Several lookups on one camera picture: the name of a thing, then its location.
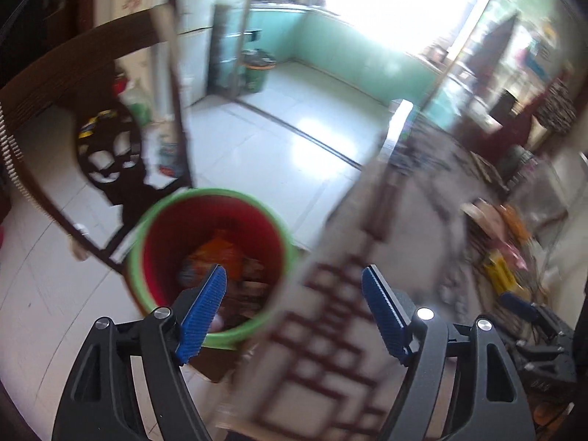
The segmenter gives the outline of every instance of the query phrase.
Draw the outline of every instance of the floor tile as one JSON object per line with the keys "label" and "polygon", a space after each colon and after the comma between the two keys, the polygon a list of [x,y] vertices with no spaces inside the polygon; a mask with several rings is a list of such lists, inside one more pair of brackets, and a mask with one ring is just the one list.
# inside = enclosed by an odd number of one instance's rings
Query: floor tile
{"label": "floor tile", "polygon": [[196,111],[187,121],[193,173],[204,173],[259,129],[221,108]]}
{"label": "floor tile", "polygon": [[[109,240],[121,226],[122,206],[111,205],[104,193],[101,190],[96,189],[93,185],[87,184],[76,195],[74,200],[72,200],[72,206],[66,206],[65,212],[68,213],[68,210],[71,210],[71,216],[73,217],[77,210],[83,209],[85,206],[89,213],[85,217],[89,217],[92,221],[98,221],[99,227],[104,234],[104,241]],[[98,231],[95,240],[98,243],[102,241]]]}
{"label": "floor tile", "polygon": [[306,248],[314,247],[320,238],[327,217],[353,183],[352,179],[343,175],[337,175],[327,182],[324,191],[294,230],[294,240],[298,244]]}
{"label": "floor tile", "polygon": [[22,247],[28,253],[33,245],[47,230],[51,219],[33,206],[32,203],[16,191],[12,192],[12,211],[17,222],[18,234],[22,241]]}
{"label": "floor tile", "polygon": [[15,134],[25,163],[32,170],[49,162],[66,147],[71,147],[73,114],[56,105],[30,119]]}
{"label": "floor tile", "polygon": [[276,123],[275,121],[245,107],[239,103],[229,103],[223,106],[225,111],[228,111],[235,116],[238,116],[246,121],[250,122],[251,124],[257,126],[264,131],[270,132],[273,135],[283,139],[285,141],[289,141],[292,138],[292,131],[285,126]]}
{"label": "floor tile", "polygon": [[151,404],[149,389],[147,388],[143,360],[140,356],[132,356],[130,357],[130,365],[133,370],[133,383],[135,385],[141,419],[143,420],[145,431],[149,433],[157,425],[157,418],[153,410],[153,405]]}
{"label": "floor tile", "polygon": [[340,174],[342,174],[343,176],[351,179],[351,180],[357,180],[359,177],[361,170],[356,168],[355,166],[351,166],[349,164],[346,164],[345,166],[343,166],[343,168],[341,169],[341,171],[339,171]]}
{"label": "floor tile", "polygon": [[103,316],[110,317],[115,323],[131,322],[143,318],[127,290],[122,276],[114,271],[108,273],[87,299],[65,338],[76,350],[79,350],[92,327],[92,323]]}
{"label": "floor tile", "polygon": [[51,315],[25,263],[0,309],[0,378],[25,419],[66,329]]}
{"label": "floor tile", "polygon": [[88,237],[97,247],[103,248],[109,238],[109,234],[100,223],[92,206],[99,203],[100,194],[86,185],[74,198],[64,207],[63,212],[73,224],[81,224],[86,227]]}
{"label": "floor tile", "polygon": [[203,175],[198,174],[196,175],[196,187],[204,189],[206,187],[215,187],[215,185]]}
{"label": "floor tile", "polygon": [[[367,162],[390,119],[387,108],[371,97],[299,63],[278,65],[265,89],[242,99],[359,163]],[[227,110],[255,119],[236,106]]]}
{"label": "floor tile", "polygon": [[[586,247],[588,237],[583,240]],[[588,262],[586,257],[576,260],[571,267],[560,271],[562,283],[552,288],[552,305],[554,312],[559,315],[569,326],[574,327],[584,305],[584,287],[586,286],[586,273]]]}
{"label": "floor tile", "polygon": [[147,434],[147,437],[151,441],[164,441],[164,437],[161,435],[159,426],[154,426],[153,429]]}
{"label": "floor tile", "polygon": [[51,441],[57,406],[53,410],[52,406],[48,406],[37,399],[33,409],[35,413],[29,421],[29,426],[39,436],[41,441]]}
{"label": "floor tile", "polygon": [[212,401],[209,392],[211,389],[214,389],[215,384],[206,380],[202,375],[196,372],[196,374],[186,382],[186,387],[190,392],[190,397],[192,398],[194,406],[200,413],[200,416],[204,417],[205,410],[208,408],[207,403]]}
{"label": "floor tile", "polygon": [[[189,114],[190,108],[187,108],[184,112]],[[173,181],[173,178],[164,176],[159,171],[159,148],[160,148],[160,135],[165,130],[161,125],[149,126],[143,131],[143,163],[147,170],[147,177],[145,183],[154,186],[157,189],[167,186]]]}
{"label": "floor tile", "polygon": [[190,382],[190,380],[192,379],[193,376],[198,374],[198,371],[196,371],[196,369],[192,368],[192,366],[190,366],[190,365],[181,366],[180,371],[182,372],[182,375],[184,377],[184,381],[186,382],[186,384],[188,384]]}
{"label": "floor tile", "polygon": [[52,223],[27,257],[43,303],[64,333],[108,268],[95,257],[79,262],[69,250],[69,237]]}
{"label": "floor tile", "polygon": [[75,347],[66,338],[61,340],[54,353],[36,394],[35,404],[41,403],[48,410],[51,422],[55,420],[57,408],[64,392],[65,382],[78,355],[79,347]]}
{"label": "floor tile", "polygon": [[267,132],[255,134],[204,176],[219,187],[257,197],[292,227],[341,163],[306,139],[292,136],[287,143]]}
{"label": "floor tile", "polygon": [[58,209],[63,209],[87,183],[71,146],[32,173]]}
{"label": "floor tile", "polygon": [[0,248],[0,308],[2,308],[2,302],[8,293],[8,289],[14,277],[17,276],[27,254],[18,234],[14,212],[8,214],[2,223],[2,227],[4,228],[4,244]]}
{"label": "floor tile", "polygon": [[241,99],[281,119],[284,119],[288,110],[298,103],[292,96],[270,87],[265,88],[259,93],[241,96]]}

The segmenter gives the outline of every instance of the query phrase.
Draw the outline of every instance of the trash can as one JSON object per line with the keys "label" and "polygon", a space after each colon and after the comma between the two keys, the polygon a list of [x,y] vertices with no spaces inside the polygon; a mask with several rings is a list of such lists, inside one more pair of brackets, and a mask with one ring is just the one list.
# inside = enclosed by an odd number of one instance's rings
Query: trash can
{"label": "trash can", "polygon": [[[296,259],[289,232],[261,202],[228,189],[189,189],[160,200],[143,215],[129,254],[133,297],[144,313],[170,306],[182,291],[178,270],[182,260],[212,238],[218,228],[243,254],[264,266],[263,282],[273,290]],[[268,319],[262,310],[234,328],[208,333],[203,346],[233,350]]]}
{"label": "trash can", "polygon": [[259,93],[268,77],[268,70],[276,67],[276,60],[260,49],[245,50],[243,66],[245,67],[245,89],[249,93]]}

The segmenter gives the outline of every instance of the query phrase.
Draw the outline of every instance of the chair backrest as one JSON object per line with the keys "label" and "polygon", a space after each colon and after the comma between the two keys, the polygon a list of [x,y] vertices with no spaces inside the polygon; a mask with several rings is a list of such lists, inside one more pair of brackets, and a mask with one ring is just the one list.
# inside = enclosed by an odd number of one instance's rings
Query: chair backrest
{"label": "chair backrest", "polygon": [[[67,41],[32,63],[0,89],[0,104],[10,134],[53,102],[68,102],[75,114],[74,148],[82,172],[94,186],[104,191],[113,205],[122,205],[122,226],[106,247],[97,247],[76,230],[45,194],[24,161],[19,161],[11,151],[12,159],[21,183],[40,207],[86,250],[119,273],[123,271],[122,264],[113,260],[112,255],[143,213],[176,189],[192,186],[179,96],[176,2],[171,0],[171,3],[110,21]],[[112,84],[115,78],[114,60],[163,41],[169,41],[171,46],[168,66],[178,137],[177,163],[181,175],[167,187],[155,189],[143,182],[145,166],[140,159],[140,148],[137,151],[136,147],[137,136],[140,144],[139,127],[114,95]],[[115,115],[113,122],[118,124],[102,125],[96,137],[91,138],[91,143],[81,144],[78,138],[80,128],[90,118],[108,110]],[[100,171],[87,162],[86,152],[106,149],[122,132],[128,133],[130,145],[135,142],[135,146],[130,147],[122,157],[115,157],[110,172],[117,172],[116,180],[97,182],[95,175]]]}

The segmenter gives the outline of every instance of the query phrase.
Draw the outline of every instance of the floor grout line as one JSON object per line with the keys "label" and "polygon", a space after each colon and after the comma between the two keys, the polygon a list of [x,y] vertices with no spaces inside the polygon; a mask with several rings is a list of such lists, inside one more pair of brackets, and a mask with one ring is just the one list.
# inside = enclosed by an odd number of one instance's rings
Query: floor grout line
{"label": "floor grout line", "polygon": [[80,188],[80,190],[79,190],[79,191],[77,191],[77,192],[76,192],[76,193],[75,193],[75,194],[72,196],[72,198],[70,198],[70,199],[69,199],[69,200],[68,200],[68,201],[67,201],[67,202],[64,204],[64,206],[63,206],[63,207],[61,207],[61,209],[59,209],[59,211],[60,211],[60,212],[63,212],[63,211],[65,210],[65,208],[66,208],[66,207],[67,207],[67,206],[68,206],[68,205],[71,203],[71,201],[73,201],[73,200],[74,200],[76,197],[78,197],[78,195],[80,194],[80,192],[81,192],[81,191],[83,191],[83,190],[86,188],[86,186],[87,186],[87,181],[86,181],[86,182],[84,182],[84,184],[83,184],[83,186]]}
{"label": "floor grout line", "polygon": [[[228,154],[232,153],[232,152],[233,152],[235,149],[237,149],[238,147],[241,147],[243,144],[245,144],[245,143],[246,143],[246,142],[247,142],[249,139],[251,139],[251,138],[252,138],[252,137],[254,137],[255,135],[256,135],[256,134],[254,133],[254,134],[252,134],[252,135],[250,135],[250,136],[247,136],[247,137],[246,137],[245,139],[243,139],[243,140],[242,140],[242,141],[241,141],[239,144],[237,144],[236,146],[234,146],[234,147],[232,147],[232,148],[228,149],[227,151],[223,152],[223,153],[222,153],[222,154],[221,154],[221,155],[218,157],[218,159],[216,159],[216,160],[215,160],[215,161],[214,161],[214,162],[213,162],[213,163],[212,163],[210,166],[208,166],[208,167],[207,167],[207,169],[206,169],[206,172],[207,172],[207,171],[210,171],[212,168],[214,168],[214,167],[215,167],[215,166],[216,166],[216,165],[217,165],[219,162],[221,162],[221,160],[223,160],[223,159],[224,159],[224,158],[225,158],[225,157],[226,157]],[[200,172],[200,174],[202,174],[202,175],[204,176],[204,175],[205,175],[205,171],[204,171],[204,170],[202,170],[202,171]]]}
{"label": "floor grout line", "polygon": [[8,293],[10,292],[10,289],[12,288],[12,286],[14,285],[14,281],[17,279],[18,277],[18,273],[20,272],[20,270],[22,269],[23,265],[26,262],[26,257],[25,259],[22,261],[21,266],[18,268],[17,272],[14,274],[14,277],[12,278],[10,285],[8,286],[8,290],[6,291],[6,293],[4,294],[4,298],[2,299],[2,302],[0,303],[0,311],[2,310],[2,306],[4,306],[4,301],[6,300],[6,298],[8,297]]}
{"label": "floor grout line", "polygon": [[61,344],[63,343],[63,341],[65,340],[65,337],[67,336],[70,328],[74,325],[75,321],[78,319],[79,314],[81,314],[82,310],[84,309],[84,307],[87,305],[87,303],[89,302],[90,298],[92,298],[92,295],[94,295],[94,293],[96,292],[96,290],[98,290],[98,287],[100,285],[102,285],[102,282],[104,282],[104,280],[106,280],[106,278],[108,277],[108,275],[110,274],[111,270],[107,270],[105,276],[98,282],[98,284],[96,284],[96,287],[94,287],[94,289],[92,290],[92,293],[88,296],[88,298],[86,299],[85,302],[83,302],[82,307],[79,309],[78,313],[76,314],[75,317],[73,317],[72,322],[69,324],[67,330],[65,331],[63,337],[61,337],[60,342],[57,344],[57,348],[55,349],[55,351],[53,352],[53,355],[51,355],[51,358],[49,359],[49,363],[47,363],[47,368],[45,368],[45,373],[43,373],[43,377],[40,380],[39,383],[39,387],[37,388],[37,392],[35,395],[35,401],[37,400],[37,398],[39,398],[39,392],[40,392],[40,388],[41,386],[43,386],[43,381],[45,380],[45,376],[47,375],[47,371],[49,371],[49,366],[51,365],[51,362],[53,361],[53,358],[55,357],[55,354],[57,353],[57,350],[60,349]]}
{"label": "floor grout line", "polygon": [[[11,188],[8,190],[8,197],[10,198],[10,200],[11,200],[11,203],[13,203],[15,196],[12,194],[12,192],[13,192],[13,190],[17,190],[17,189],[16,189],[16,187],[13,185],[13,183],[12,183],[12,182],[9,182],[9,184],[10,184],[10,187],[11,187]],[[9,214],[8,214],[7,218],[8,218],[8,217],[10,216],[10,214],[12,213],[12,219],[13,219],[13,221],[14,221],[14,222],[13,222],[13,224],[14,224],[14,233],[16,234],[16,236],[17,236],[17,238],[18,238],[18,241],[21,243],[21,248],[22,248],[22,251],[23,251],[23,252],[26,252],[25,243],[22,241],[22,237],[21,237],[21,235],[20,235],[20,230],[19,230],[19,228],[18,228],[18,224],[17,224],[17,219],[16,219],[16,216],[14,215],[14,213],[16,212],[16,210],[14,210],[14,209],[15,209],[15,207],[16,207],[15,205],[12,205],[12,207],[11,207],[11,209],[10,209],[10,212],[9,212]]]}
{"label": "floor grout line", "polygon": [[49,219],[49,223],[47,224],[46,228],[43,229],[43,232],[40,233],[39,238],[36,239],[36,241],[33,243],[33,245],[31,246],[31,248],[29,249],[28,253],[26,254],[25,260],[29,258],[29,256],[31,255],[31,252],[33,251],[33,248],[35,248],[35,246],[37,245],[37,243],[40,241],[41,237],[43,235],[45,235],[45,232],[47,232],[47,230],[49,229],[49,227],[51,227],[51,224],[53,222],[55,222],[52,218],[46,216],[44,213],[42,213],[40,211],[37,211],[37,212],[39,212],[43,217],[46,217],[47,219]]}
{"label": "floor grout line", "polygon": [[[97,189],[97,188],[96,188],[96,187],[95,187],[93,184],[92,184],[92,185],[90,185],[89,183],[87,183],[87,184],[84,186],[84,188],[86,188],[86,186],[87,186],[87,187],[90,187],[90,188],[92,188],[92,189],[96,189],[97,191],[101,192],[101,193],[102,193],[102,195],[104,195],[104,196],[106,197],[106,194],[105,194],[103,191],[101,191],[100,189]],[[98,214],[96,213],[96,211],[94,210],[94,208],[92,207],[92,205],[91,205],[91,204],[88,204],[86,208],[87,208],[87,210],[90,212],[90,214],[92,215],[93,219],[94,219],[94,220],[96,221],[96,223],[98,224],[98,225],[97,225],[97,228],[98,228],[98,229],[99,229],[99,230],[102,232],[102,235],[104,235],[104,238],[106,239],[106,241],[105,241],[105,245],[104,245],[104,246],[106,246],[106,245],[108,244],[108,242],[110,241],[110,239],[111,239],[111,238],[114,236],[114,234],[116,234],[116,232],[117,232],[117,231],[118,231],[118,230],[119,230],[119,229],[122,227],[122,224],[121,224],[121,222],[120,222],[120,219],[121,219],[121,218],[120,218],[120,215],[116,217],[116,221],[118,222],[118,224],[119,224],[119,225],[117,226],[117,228],[115,229],[115,231],[114,231],[113,233],[108,233],[108,231],[107,231],[107,228],[104,226],[104,224],[102,224],[101,218],[98,216]],[[124,241],[125,241],[125,239],[122,239],[122,241],[121,241],[121,243],[119,244],[119,246],[120,246],[120,245],[122,245],[122,243],[123,243]]]}
{"label": "floor grout line", "polygon": [[308,206],[306,207],[306,209],[302,212],[302,214],[300,214],[300,216],[298,217],[298,220],[292,225],[292,228],[290,229],[290,231],[292,232],[292,236],[294,235],[296,230],[298,230],[301,227],[301,225],[304,223],[304,221],[308,217],[308,214],[311,213],[311,210],[316,205],[316,203],[318,202],[318,200],[320,199],[322,194],[325,193],[327,185],[330,181],[331,181],[331,178],[328,178],[326,181],[324,181],[322,183],[322,185],[320,186],[320,188],[316,192],[315,196],[308,203]]}
{"label": "floor grout line", "polygon": [[231,116],[237,117],[238,119],[245,121],[246,123],[255,126],[257,129],[262,129],[260,128],[260,126],[258,126],[257,124],[255,124],[253,121],[250,121],[249,119],[247,119],[246,117],[243,117],[241,114],[237,114],[237,113],[233,113],[233,111],[231,111],[229,108],[227,107],[221,107],[221,109],[225,112],[225,113],[229,113]]}
{"label": "floor grout line", "polygon": [[51,313],[51,309],[49,308],[49,305],[47,305],[47,301],[45,300],[45,296],[41,293],[40,288],[39,288],[39,284],[36,282],[35,274],[33,272],[33,267],[31,267],[31,263],[30,262],[26,262],[26,263],[29,266],[29,270],[31,271],[31,275],[33,277],[33,283],[35,284],[35,289],[36,289],[37,293],[39,294],[39,297],[42,300],[43,305],[45,305],[45,308],[47,309],[47,313],[50,316],[52,316],[53,314]]}
{"label": "floor grout line", "polygon": [[302,131],[301,129],[298,129],[296,126],[291,125],[290,123],[284,121],[283,119],[273,116],[270,113],[264,111],[263,109],[260,109],[250,103],[247,103],[245,101],[241,101],[241,100],[235,100],[235,102],[237,104],[242,105],[243,107],[246,107],[247,109],[260,114],[261,116],[266,117],[267,119],[269,119],[270,121],[282,126],[283,128],[288,129],[289,131],[297,134],[298,136],[301,136],[307,140],[309,140],[310,142],[316,144],[317,146],[321,147],[322,149],[324,149],[325,151],[330,152],[331,154],[333,154],[333,156],[339,157],[339,159],[343,160],[344,162],[348,163],[350,166],[356,168],[356,169],[361,169],[362,165],[351,159],[348,156],[345,156],[343,153],[341,153],[340,151],[337,151],[336,149],[334,149],[333,147],[329,146],[328,144],[322,142],[321,140],[317,139],[314,136],[311,136],[310,134]]}

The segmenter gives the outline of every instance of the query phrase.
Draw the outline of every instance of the mint green cabinet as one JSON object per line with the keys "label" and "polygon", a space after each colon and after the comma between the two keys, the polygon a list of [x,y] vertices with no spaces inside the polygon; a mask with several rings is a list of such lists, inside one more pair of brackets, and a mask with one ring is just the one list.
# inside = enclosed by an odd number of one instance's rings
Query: mint green cabinet
{"label": "mint green cabinet", "polygon": [[309,64],[385,105],[393,99],[418,104],[439,74],[416,56],[391,50],[319,11],[253,8],[247,28],[261,29],[247,49],[263,49],[278,63],[294,58]]}

